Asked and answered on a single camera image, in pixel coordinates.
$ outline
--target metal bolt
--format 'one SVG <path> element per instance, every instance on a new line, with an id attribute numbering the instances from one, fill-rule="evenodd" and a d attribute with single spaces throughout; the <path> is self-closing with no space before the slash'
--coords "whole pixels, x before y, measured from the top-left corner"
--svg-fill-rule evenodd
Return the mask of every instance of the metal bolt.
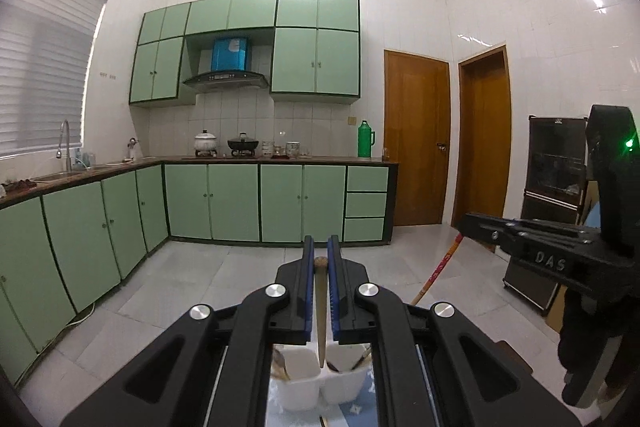
<path id="1" fill-rule="evenodd" d="M 270 297 L 282 297 L 286 292 L 287 289 L 282 284 L 270 284 L 265 290 Z"/>
<path id="2" fill-rule="evenodd" d="M 448 302 L 439 302 L 433 307 L 433 311 L 438 317 L 448 318 L 456 312 L 456 309 Z"/>
<path id="3" fill-rule="evenodd" d="M 378 287 L 373 283 L 366 282 L 359 286 L 358 292 L 360 292 L 360 295 L 364 295 L 365 297 L 372 297 L 378 293 Z"/>
<path id="4" fill-rule="evenodd" d="M 211 308 L 206 304 L 198 304 L 189 310 L 189 316 L 196 321 L 206 319 L 210 314 Z"/>

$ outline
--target kitchen countertop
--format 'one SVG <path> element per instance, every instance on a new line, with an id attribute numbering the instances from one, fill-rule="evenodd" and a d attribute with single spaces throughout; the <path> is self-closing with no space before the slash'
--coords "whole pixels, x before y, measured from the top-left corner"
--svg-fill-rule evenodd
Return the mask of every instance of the kitchen countertop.
<path id="1" fill-rule="evenodd" d="M 266 157 L 228 157 L 228 158 L 202 158 L 196 156 L 150 156 L 128 163 L 113 166 L 98 166 L 97 170 L 89 169 L 80 171 L 73 176 L 54 180 L 46 183 L 38 183 L 37 187 L 27 188 L 10 192 L 4 198 L 0 198 L 0 208 L 11 206 L 15 203 L 28 200 L 30 198 L 56 192 L 63 188 L 76 187 L 86 183 L 97 182 L 109 178 L 115 174 L 134 171 L 144 167 L 160 164 L 209 164 L 209 163 L 250 163 L 250 164 L 338 164 L 338 165 L 396 165 L 397 162 L 382 160 L 382 158 L 358 158 L 357 156 L 300 156 L 291 159 L 273 159 Z"/>

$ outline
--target green thermos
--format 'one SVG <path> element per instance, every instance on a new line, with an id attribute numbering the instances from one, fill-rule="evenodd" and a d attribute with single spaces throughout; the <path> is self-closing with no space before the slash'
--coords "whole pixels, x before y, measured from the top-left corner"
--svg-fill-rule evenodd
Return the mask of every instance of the green thermos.
<path id="1" fill-rule="evenodd" d="M 358 127 L 358 158 L 371 158 L 371 146 L 376 143 L 376 132 L 366 120 Z"/>

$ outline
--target door frame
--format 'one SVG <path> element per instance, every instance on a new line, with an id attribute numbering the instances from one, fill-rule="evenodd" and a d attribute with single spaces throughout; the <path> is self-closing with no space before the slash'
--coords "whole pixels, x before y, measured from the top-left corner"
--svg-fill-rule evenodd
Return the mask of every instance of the door frame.
<path id="1" fill-rule="evenodd" d="M 458 166 L 457 166 L 457 173 L 456 173 L 456 194 L 454 197 L 454 202 L 453 202 L 453 211 L 451 212 L 451 226 L 454 225 L 454 221 L 455 221 L 455 217 L 458 213 L 458 206 L 460 204 L 460 177 L 461 177 L 461 171 L 460 171 L 460 163 L 461 163 L 461 159 L 462 159 L 462 85 L 464 80 L 466 79 L 466 74 L 465 74 L 465 66 L 468 66 L 469 64 L 473 64 L 474 62 L 477 62 L 478 60 L 482 60 L 483 58 L 487 58 L 487 57 L 491 57 L 492 55 L 496 55 L 498 53 L 502 54 L 502 59 L 504 60 L 504 71 L 507 77 L 507 86 L 509 87 L 509 100 L 510 100 L 510 104 L 509 104 L 509 114 L 510 114 L 510 127 L 509 127 L 509 134 L 510 134 L 510 143 L 509 143 L 509 170 L 508 172 L 511 172 L 511 149 L 512 149 L 512 144 L 513 144 L 513 111 L 511 110 L 513 107 L 513 103 L 511 100 L 511 77 L 509 75 L 509 61 L 507 59 L 507 45 L 503 44 L 501 46 L 492 48 L 488 51 L 485 51 L 479 55 L 474 55 L 473 57 L 469 57 L 466 60 L 463 60 L 462 62 L 458 63 L 458 87 L 459 87 L 459 91 L 460 91 L 460 97 L 459 97 L 459 107 L 460 107 L 460 111 L 459 111 L 459 115 L 460 115 L 460 121 L 459 121 L 459 133 L 458 133 Z M 504 215 L 504 205 L 506 203 L 506 192 L 508 190 L 509 187 L 509 175 L 507 174 L 507 188 L 505 189 L 505 201 L 502 204 L 502 212 L 500 213 L 499 217 L 502 217 L 502 215 Z"/>
<path id="2" fill-rule="evenodd" d="M 447 185 L 449 184 L 449 171 L 450 171 L 450 164 L 449 164 L 449 159 L 450 159 L 450 151 L 451 151 L 451 70 L 449 68 L 449 62 L 447 60 L 442 60 L 441 58 L 436 58 L 436 57 L 430 57 L 429 55 L 420 55 L 420 54 L 415 54 L 415 53 L 407 53 L 407 52 L 401 52 L 401 51 L 397 51 L 397 50 L 389 50 L 389 49 L 384 49 L 384 66 L 385 66 L 385 105 L 383 107 L 383 116 L 386 118 L 386 85 L 387 85 L 387 79 L 389 77 L 389 61 L 387 60 L 387 57 L 391 56 L 391 55 L 396 55 L 399 57 L 413 57 L 413 58 L 427 58 L 429 60 L 436 60 L 437 62 L 441 62 L 445 65 L 446 70 L 447 70 L 447 89 L 449 91 L 449 120 L 447 121 L 448 124 L 448 138 L 447 138 L 447 150 L 445 151 L 445 154 L 447 155 L 447 175 L 445 176 L 444 179 L 444 197 L 442 198 L 442 205 L 440 206 L 440 224 L 443 223 L 443 218 L 444 218 L 444 209 L 447 206 Z M 383 140 L 382 140 L 382 147 L 385 146 L 385 134 L 383 133 Z"/>

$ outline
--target white blind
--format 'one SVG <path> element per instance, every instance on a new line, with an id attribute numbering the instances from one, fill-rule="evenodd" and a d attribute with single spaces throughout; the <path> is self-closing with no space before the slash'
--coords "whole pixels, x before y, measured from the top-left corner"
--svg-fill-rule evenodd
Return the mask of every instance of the white blind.
<path id="1" fill-rule="evenodd" d="M 106 0 L 0 0 L 0 156 L 80 145 L 87 67 Z"/>

